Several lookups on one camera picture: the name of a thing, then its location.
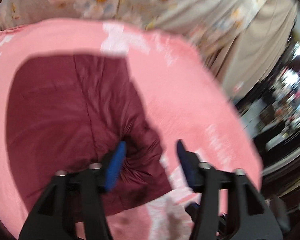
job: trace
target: dark red cloth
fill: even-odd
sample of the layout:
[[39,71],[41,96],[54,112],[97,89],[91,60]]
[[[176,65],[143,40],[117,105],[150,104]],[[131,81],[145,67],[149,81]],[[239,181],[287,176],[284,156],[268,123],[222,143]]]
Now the dark red cloth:
[[6,141],[12,174],[28,210],[56,171],[86,169],[120,140],[127,143],[127,155],[117,186],[103,196],[106,215],[171,190],[159,163],[159,136],[146,121],[125,59],[37,57],[16,73]]

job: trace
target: wrinkled maroon cloth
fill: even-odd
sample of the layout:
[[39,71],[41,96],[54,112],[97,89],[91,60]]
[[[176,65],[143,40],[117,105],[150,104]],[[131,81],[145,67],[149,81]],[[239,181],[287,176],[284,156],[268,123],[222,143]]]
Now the wrinkled maroon cloth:
[[58,170],[77,172],[125,140],[116,187],[103,196],[106,215],[171,190],[159,163],[160,139],[146,121],[126,60],[61,55],[28,60],[8,101],[7,149],[16,186],[31,210]]

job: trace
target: dark blue gripper pad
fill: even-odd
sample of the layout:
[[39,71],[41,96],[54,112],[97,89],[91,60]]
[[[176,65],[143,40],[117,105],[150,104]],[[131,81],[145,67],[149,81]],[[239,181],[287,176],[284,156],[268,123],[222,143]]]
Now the dark blue gripper pad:
[[125,142],[122,141],[117,146],[111,158],[109,166],[106,170],[104,187],[107,192],[113,189],[115,183],[117,182],[117,178],[120,174],[122,163],[125,158],[125,153],[126,153],[126,146],[125,146]]
[[198,168],[200,160],[195,153],[186,151],[181,140],[177,141],[177,154],[188,186],[196,192],[197,188],[204,183]]

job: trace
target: metal screw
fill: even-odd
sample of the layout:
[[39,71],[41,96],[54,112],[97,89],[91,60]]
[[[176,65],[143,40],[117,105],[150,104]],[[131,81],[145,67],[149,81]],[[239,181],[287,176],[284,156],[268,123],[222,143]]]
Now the metal screw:
[[235,169],[234,172],[235,172],[235,174],[237,174],[239,176],[246,174],[243,169]]
[[55,173],[55,175],[56,175],[57,177],[64,177],[64,176],[66,176],[67,174],[68,174],[67,171],[57,171],[57,172]]
[[91,163],[89,165],[89,169],[91,169],[91,170],[97,170],[97,169],[101,169],[101,168],[102,168],[101,163]]
[[211,168],[211,165],[209,163],[204,163],[204,162],[201,162],[199,163],[199,167],[201,169],[210,169]]

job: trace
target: pink and white fabric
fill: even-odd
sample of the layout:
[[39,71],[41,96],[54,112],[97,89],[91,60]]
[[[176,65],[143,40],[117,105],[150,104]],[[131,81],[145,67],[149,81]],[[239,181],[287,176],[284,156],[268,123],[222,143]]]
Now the pink and white fabric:
[[[108,217],[114,239],[188,239],[191,221],[184,205],[191,193],[175,153],[183,139],[216,168],[243,168],[260,186],[261,162],[226,98],[202,68],[196,50],[179,36],[143,32],[116,22],[54,19],[0,32],[0,219],[17,238],[27,211],[14,184],[5,146],[5,114],[10,85],[29,57],[94,52],[126,55],[130,75],[147,118],[159,131],[162,164],[173,190],[146,205]],[[221,193],[220,212],[226,211]],[[78,225],[78,236],[82,236]]]

